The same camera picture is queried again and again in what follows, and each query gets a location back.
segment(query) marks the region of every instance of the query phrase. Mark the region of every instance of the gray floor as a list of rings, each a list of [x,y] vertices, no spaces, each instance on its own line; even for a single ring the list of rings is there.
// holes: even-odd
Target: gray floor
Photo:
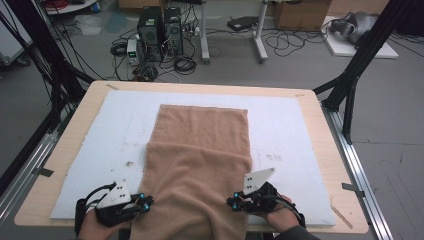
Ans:
[[[96,37],[72,37],[75,49],[102,77],[113,75],[111,42],[135,27],[106,1],[104,26]],[[80,11],[75,14],[91,14]],[[65,20],[75,14],[67,14]],[[215,20],[208,27],[226,29],[225,21]],[[421,54],[424,45],[400,41]],[[400,55],[397,60],[375,59],[358,84],[352,138],[367,177],[395,239],[424,239],[424,59],[388,42]],[[209,38],[211,63],[198,62],[195,73],[179,75],[182,83],[313,89],[335,77],[347,66],[349,57],[333,57],[324,43],[307,43],[288,57],[278,57],[266,46],[269,60],[259,64],[250,36],[221,35]],[[119,68],[122,78],[131,77],[127,62]],[[0,174],[41,123],[50,109],[41,76],[32,64],[16,64],[0,72]],[[171,74],[157,82],[178,83]],[[319,95],[325,99],[327,93]],[[0,227],[1,239],[71,239],[70,228],[30,228],[13,223],[15,209]],[[373,234],[317,234],[323,239],[372,239]]]

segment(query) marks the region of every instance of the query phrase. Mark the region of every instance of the white board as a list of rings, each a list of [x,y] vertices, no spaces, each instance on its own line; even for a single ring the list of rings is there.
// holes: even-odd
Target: white board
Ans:
[[[336,19],[336,17],[327,16],[324,20],[324,24],[330,22],[333,19]],[[325,40],[325,43],[327,44],[331,53],[334,56],[340,57],[352,57],[353,55],[355,55],[355,46],[350,43],[347,38],[341,36],[339,33],[330,32],[329,28],[330,26],[328,26],[328,28],[323,28],[321,31],[323,33],[327,32],[328,37]],[[381,47],[380,51],[378,51],[377,55],[375,55],[375,58],[396,59],[398,57],[399,55],[387,43],[384,43],[383,47]]]
[[[290,196],[309,226],[335,224],[297,99],[118,90],[106,96],[69,169],[51,218],[73,219],[79,198],[113,181],[124,180],[130,193],[137,193],[145,145],[161,104],[247,109],[252,171],[274,167],[269,182]],[[264,223],[255,216],[249,222]]]

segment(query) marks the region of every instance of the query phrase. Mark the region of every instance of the brown towel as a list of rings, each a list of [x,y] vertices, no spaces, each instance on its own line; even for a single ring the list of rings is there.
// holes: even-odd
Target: brown towel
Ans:
[[[247,216],[225,201],[251,170],[247,111],[162,105],[140,191],[151,211],[131,239],[244,239]]]

